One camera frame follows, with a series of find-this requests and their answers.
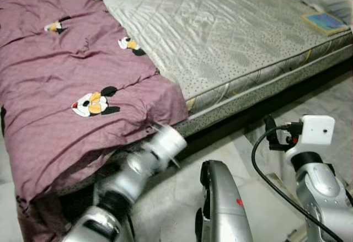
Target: black cable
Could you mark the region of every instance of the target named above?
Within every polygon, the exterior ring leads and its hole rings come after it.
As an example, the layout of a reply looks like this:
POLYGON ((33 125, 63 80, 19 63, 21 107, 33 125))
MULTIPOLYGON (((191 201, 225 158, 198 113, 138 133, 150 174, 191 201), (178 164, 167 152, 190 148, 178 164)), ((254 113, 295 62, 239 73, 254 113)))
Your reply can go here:
POLYGON ((348 192, 347 189, 346 189, 346 195, 347 195, 347 198, 348 198, 348 200, 350 201, 350 203, 351 203, 351 205, 353 207, 353 198, 352 198, 351 194, 348 192))
POLYGON ((267 176, 259 169, 258 165, 256 164, 256 160, 255 160, 255 154, 256 154, 256 150, 259 146, 259 144, 261 143, 261 141, 270 133, 273 133, 276 130, 287 130, 288 126, 277 126, 274 128, 269 129, 267 132, 265 132, 262 136, 260 136, 260 138, 256 141, 253 151, 252 151, 252 163, 254 166, 254 169, 256 170, 256 172, 261 176, 261 178, 264 179, 264 181, 266 181, 266 183, 268 185, 270 185, 270 187, 272 189, 274 189, 283 199, 285 199, 291 206, 293 206, 296 210, 298 210, 302 215, 304 215, 306 218, 308 218, 310 221, 312 221, 313 223, 315 223, 318 227, 320 227, 321 229, 323 229, 326 233, 328 233, 333 239, 335 239, 337 242, 343 242, 342 239, 340 239, 334 232, 332 232, 326 225, 324 225, 323 223, 319 222, 318 220, 316 220, 312 215, 310 215, 309 213, 307 213, 302 207, 300 207, 298 204, 296 204, 292 199, 290 199, 285 193, 283 193, 275 184, 272 183, 272 181, 267 178, 267 176))

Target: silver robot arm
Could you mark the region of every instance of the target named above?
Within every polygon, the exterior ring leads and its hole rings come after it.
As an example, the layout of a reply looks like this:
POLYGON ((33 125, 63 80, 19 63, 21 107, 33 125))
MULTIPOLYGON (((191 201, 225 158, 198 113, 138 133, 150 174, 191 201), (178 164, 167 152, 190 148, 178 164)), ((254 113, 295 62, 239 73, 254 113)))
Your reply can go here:
POLYGON ((121 172, 98 185, 98 203, 86 211, 63 242, 132 241, 125 228, 130 208, 148 178, 166 169, 169 161, 185 147, 185 139, 176 130, 162 127, 142 152, 128 158, 121 172))
MULTIPOLYGON (((285 160, 296 171, 297 197, 302 206, 326 225, 344 242, 353 241, 353 213, 346 204, 346 192, 332 166, 324 164, 331 144, 335 120, 329 116, 306 115, 301 119, 302 131, 285 160)), ((335 241, 309 219, 306 220, 310 242, 335 241)))

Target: cartoon print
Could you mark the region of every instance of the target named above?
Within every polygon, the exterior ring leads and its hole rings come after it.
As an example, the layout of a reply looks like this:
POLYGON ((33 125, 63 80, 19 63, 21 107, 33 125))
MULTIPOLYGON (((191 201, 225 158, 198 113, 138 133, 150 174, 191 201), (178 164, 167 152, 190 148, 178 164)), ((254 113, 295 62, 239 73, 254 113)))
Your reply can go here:
POLYGON ((88 93, 72 104, 71 109, 82 117, 119 112, 120 107, 109 106, 107 99, 107 97, 112 97, 116 92, 117 88, 110 86, 102 89, 101 92, 88 93))
POLYGON ((121 49, 131 49, 136 56, 143 56, 146 53, 140 48, 137 42, 130 37, 124 37, 118 41, 121 49))
POLYGON ((51 24, 48 24, 48 25, 46 25, 45 27, 44 27, 44 30, 45 31, 55 31, 55 32, 57 32, 58 34, 60 34, 60 33, 62 33, 63 31, 65 31, 67 28, 63 28, 63 26, 62 26, 62 22, 64 21, 64 20, 70 20, 71 19, 71 17, 70 16, 66 16, 66 17, 64 17, 64 18, 62 18, 62 19, 60 19, 60 20, 57 20, 56 22, 54 22, 54 23, 51 23, 51 24))

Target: bed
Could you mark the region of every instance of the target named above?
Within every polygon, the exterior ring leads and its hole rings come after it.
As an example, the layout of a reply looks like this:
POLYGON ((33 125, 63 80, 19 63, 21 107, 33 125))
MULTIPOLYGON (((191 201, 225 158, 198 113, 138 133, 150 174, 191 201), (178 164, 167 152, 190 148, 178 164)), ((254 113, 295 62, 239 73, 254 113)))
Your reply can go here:
POLYGON ((55 195, 92 182, 151 123, 189 136, 351 57, 352 33, 317 33, 301 20, 311 12, 296 0, 0 0, 24 237, 59 240, 55 195))

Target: pink blanket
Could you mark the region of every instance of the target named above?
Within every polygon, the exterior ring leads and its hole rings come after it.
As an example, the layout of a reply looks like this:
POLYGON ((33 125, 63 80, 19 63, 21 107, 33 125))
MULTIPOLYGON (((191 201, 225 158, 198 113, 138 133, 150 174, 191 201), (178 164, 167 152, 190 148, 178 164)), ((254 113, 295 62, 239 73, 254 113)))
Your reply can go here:
POLYGON ((30 204, 95 172, 149 123, 187 117, 179 87, 101 0, 0 0, 0 26, 4 137, 27 221, 30 204))

